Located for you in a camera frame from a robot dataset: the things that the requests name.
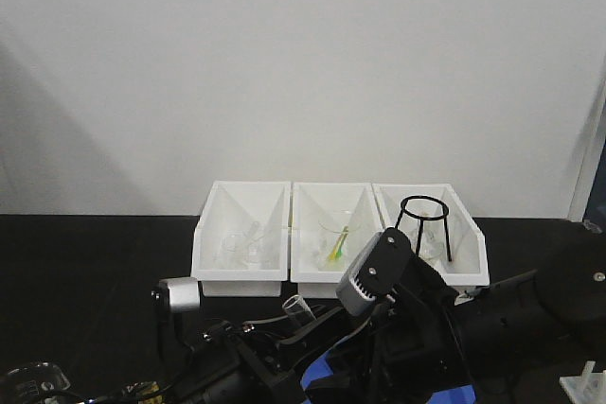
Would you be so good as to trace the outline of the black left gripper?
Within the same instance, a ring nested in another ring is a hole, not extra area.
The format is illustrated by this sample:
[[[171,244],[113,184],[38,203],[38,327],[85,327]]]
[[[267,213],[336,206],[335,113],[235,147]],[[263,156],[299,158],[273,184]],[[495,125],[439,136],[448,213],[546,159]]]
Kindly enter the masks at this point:
[[[203,329],[188,368],[190,403],[303,403],[300,380],[306,350],[331,348],[360,321],[331,307],[289,330],[268,325],[237,327],[220,321]]]

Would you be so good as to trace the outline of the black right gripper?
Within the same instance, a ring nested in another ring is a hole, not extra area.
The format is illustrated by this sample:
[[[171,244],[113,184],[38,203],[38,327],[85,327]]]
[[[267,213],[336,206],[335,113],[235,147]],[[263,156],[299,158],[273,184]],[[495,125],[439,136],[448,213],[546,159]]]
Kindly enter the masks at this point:
[[[376,307],[352,340],[330,355],[333,403],[425,403],[433,393],[469,383],[448,309],[454,302],[439,273],[412,258],[394,301]]]

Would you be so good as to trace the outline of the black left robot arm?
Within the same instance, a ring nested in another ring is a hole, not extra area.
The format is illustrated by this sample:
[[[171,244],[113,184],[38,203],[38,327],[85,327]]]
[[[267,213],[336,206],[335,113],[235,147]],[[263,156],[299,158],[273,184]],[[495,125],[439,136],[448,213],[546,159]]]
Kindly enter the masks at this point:
[[[143,381],[91,403],[303,403],[309,367],[354,330],[342,307],[312,308],[292,317],[206,321],[185,341],[184,364],[168,380]]]

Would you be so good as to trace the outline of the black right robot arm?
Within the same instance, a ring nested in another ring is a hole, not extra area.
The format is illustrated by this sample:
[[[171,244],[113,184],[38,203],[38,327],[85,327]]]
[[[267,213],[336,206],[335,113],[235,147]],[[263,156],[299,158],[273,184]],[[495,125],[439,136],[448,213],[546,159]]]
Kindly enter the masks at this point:
[[[331,403],[423,403],[541,363],[605,357],[601,238],[459,302],[408,237],[389,228],[367,243],[337,293],[365,326],[335,349],[341,369],[313,388]]]

